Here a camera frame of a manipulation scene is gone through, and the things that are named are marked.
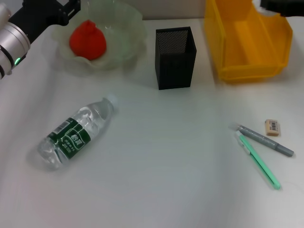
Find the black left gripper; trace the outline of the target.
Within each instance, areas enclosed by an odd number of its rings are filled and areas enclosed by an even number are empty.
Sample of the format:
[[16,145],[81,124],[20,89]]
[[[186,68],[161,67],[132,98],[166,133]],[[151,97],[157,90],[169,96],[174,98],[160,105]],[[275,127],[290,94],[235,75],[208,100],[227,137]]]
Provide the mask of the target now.
[[80,0],[68,0],[64,5],[56,0],[24,0],[9,22],[21,29],[29,42],[33,43],[52,25],[48,20],[57,18],[59,14],[59,25],[66,26],[80,10]]

